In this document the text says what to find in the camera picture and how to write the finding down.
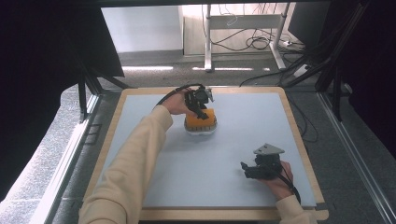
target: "beige sleeve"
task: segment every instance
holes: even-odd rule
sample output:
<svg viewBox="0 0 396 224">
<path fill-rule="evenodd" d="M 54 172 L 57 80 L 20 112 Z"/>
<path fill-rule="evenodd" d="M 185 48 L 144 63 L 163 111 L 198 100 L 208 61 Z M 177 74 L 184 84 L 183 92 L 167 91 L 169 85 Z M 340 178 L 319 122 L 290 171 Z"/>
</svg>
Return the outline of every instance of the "beige sleeve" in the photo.
<svg viewBox="0 0 396 224">
<path fill-rule="evenodd" d="M 313 224 L 317 223 L 315 217 L 305 212 L 297 201 L 295 195 L 291 195 L 276 203 L 280 214 L 280 224 Z"/>
<path fill-rule="evenodd" d="M 78 223 L 138 223 L 165 132 L 172 123 L 162 105 L 140 121 L 82 205 Z"/>
</svg>

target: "wall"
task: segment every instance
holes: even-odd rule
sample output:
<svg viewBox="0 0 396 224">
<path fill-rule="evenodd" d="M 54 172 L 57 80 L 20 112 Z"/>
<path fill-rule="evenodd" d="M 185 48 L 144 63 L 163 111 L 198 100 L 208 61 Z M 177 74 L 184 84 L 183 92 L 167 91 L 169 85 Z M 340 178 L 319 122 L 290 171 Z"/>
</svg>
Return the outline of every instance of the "wall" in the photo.
<svg viewBox="0 0 396 224">
<path fill-rule="evenodd" d="M 118 53 L 183 49 L 179 7 L 102 8 Z"/>
</svg>

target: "floor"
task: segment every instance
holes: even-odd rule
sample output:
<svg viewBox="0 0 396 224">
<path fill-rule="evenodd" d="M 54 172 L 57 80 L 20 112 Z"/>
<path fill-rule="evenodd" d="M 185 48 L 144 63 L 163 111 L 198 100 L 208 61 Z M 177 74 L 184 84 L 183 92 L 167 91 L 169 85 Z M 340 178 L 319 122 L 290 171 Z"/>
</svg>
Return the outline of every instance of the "floor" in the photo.
<svg viewBox="0 0 396 224">
<path fill-rule="evenodd" d="M 195 82 L 207 86 L 239 86 L 248 78 L 277 71 L 274 58 L 268 51 L 216 54 L 213 61 L 217 69 L 212 73 L 202 70 L 203 59 L 199 53 L 189 56 L 180 52 L 121 54 L 125 77 L 120 77 L 119 80 L 131 87 L 175 87 Z M 147 65 L 172 68 L 150 72 L 136 70 L 137 66 Z M 274 86 L 281 78 L 280 75 L 260 77 L 245 82 L 244 85 Z M 315 92 L 315 81 L 316 77 L 311 77 L 293 88 L 286 89 L 286 92 L 325 198 L 326 204 L 323 208 L 330 212 L 330 217 L 319 223 L 387 223 L 375 204 L 375 195 L 370 191 L 370 185 L 364 181 L 359 164 L 350 153 L 339 130 L 334 127 L 332 117 L 320 100 L 320 94 Z M 101 78 L 100 82 L 104 88 L 103 94 L 98 98 L 98 107 L 91 112 L 92 122 L 82 136 L 82 143 L 78 145 L 76 156 L 70 161 L 68 172 L 64 174 L 64 181 L 56 194 L 46 223 L 78 222 L 78 209 L 82 205 L 85 189 L 121 93 L 116 85 Z M 326 92 L 323 95 L 331 98 Z M 359 151 L 375 183 L 384 192 L 390 207 L 395 207 L 396 160 L 361 121 L 349 105 L 347 97 L 343 97 L 341 101 L 341 116 L 341 125 L 347 130 L 348 137 Z M 74 86 L 63 93 L 61 108 L 48 134 L 7 199 L 0 203 L 0 223 L 29 223 L 32 216 L 36 215 L 43 195 L 46 194 L 48 186 L 53 184 L 52 175 L 63 159 L 73 132 L 79 127 L 78 120 L 78 88 Z"/>
</svg>

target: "gray floor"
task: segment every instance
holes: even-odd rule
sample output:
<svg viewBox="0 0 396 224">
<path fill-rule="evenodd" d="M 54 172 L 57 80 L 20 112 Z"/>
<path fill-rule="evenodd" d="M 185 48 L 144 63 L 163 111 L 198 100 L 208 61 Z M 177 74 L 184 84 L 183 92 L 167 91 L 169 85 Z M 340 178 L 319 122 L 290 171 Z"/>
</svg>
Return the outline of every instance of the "gray floor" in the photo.
<svg viewBox="0 0 396 224">
<path fill-rule="evenodd" d="M 251 67 L 254 70 L 205 73 L 205 71 L 192 70 L 193 67 L 203 67 L 203 57 L 182 57 L 177 54 L 168 55 L 166 58 L 161 54 L 121 55 L 121 62 L 125 66 L 148 65 L 149 62 L 150 65 L 170 64 L 174 69 L 153 73 L 126 71 L 126 77 L 121 77 L 119 80 L 133 87 L 181 86 L 194 82 L 211 86 L 238 86 L 246 78 L 276 70 L 275 61 L 270 54 L 220 55 L 216 56 L 214 61 L 217 68 Z M 271 86 L 278 80 L 279 77 L 264 77 L 247 85 Z M 329 219 L 320 223 L 384 223 L 317 93 L 313 91 L 315 80 L 314 77 L 309 78 L 298 86 L 287 89 L 287 94 L 290 101 L 304 112 L 301 114 L 297 107 L 292 106 L 294 117 L 301 130 L 304 130 L 307 122 L 306 133 L 303 135 L 304 143 L 326 201 L 325 207 L 330 211 Z M 82 197 L 121 91 L 112 83 L 103 79 L 100 81 L 106 90 L 101 96 L 99 108 L 94 113 L 94 120 L 84 136 L 83 144 L 78 149 L 78 156 L 73 160 L 70 172 L 57 196 L 48 223 L 78 222 L 78 209 L 82 204 Z M 347 97 L 342 98 L 341 109 L 343 124 L 350 137 L 394 207 L 396 161 L 361 121 L 348 104 Z M 15 191 L 0 204 L 0 223 L 29 222 L 50 182 L 50 177 L 70 139 L 71 132 L 78 124 L 78 116 L 77 87 L 73 87 L 64 92 L 58 116 L 29 164 L 32 168 L 26 169 L 26 174 L 22 175 L 27 178 L 21 178 L 20 184 L 14 186 Z"/>
</svg>

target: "metal stand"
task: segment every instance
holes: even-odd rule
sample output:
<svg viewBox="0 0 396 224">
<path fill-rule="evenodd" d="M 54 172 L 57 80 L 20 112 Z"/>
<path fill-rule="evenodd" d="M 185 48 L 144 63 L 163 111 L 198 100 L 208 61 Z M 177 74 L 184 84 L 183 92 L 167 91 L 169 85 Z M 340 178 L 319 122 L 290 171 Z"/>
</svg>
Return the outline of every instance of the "metal stand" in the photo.
<svg viewBox="0 0 396 224">
<path fill-rule="evenodd" d="M 233 24 L 227 24 L 227 21 L 231 21 L 235 16 L 210 16 L 211 5 L 207 5 L 206 12 L 206 42 L 205 42 L 205 70 L 206 72 L 212 72 L 212 43 L 210 40 L 211 30 L 225 30 L 225 29 L 277 29 L 276 38 L 274 41 L 269 43 L 270 49 L 274 54 L 277 67 L 279 70 L 286 69 L 285 64 L 279 54 L 277 45 L 279 43 L 280 36 L 282 35 L 283 26 L 287 18 L 290 3 L 286 4 L 285 10 L 282 14 L 271 14 L 271 15 L 244 15 L 238 17 L 238 22 Z"/>
</svg>

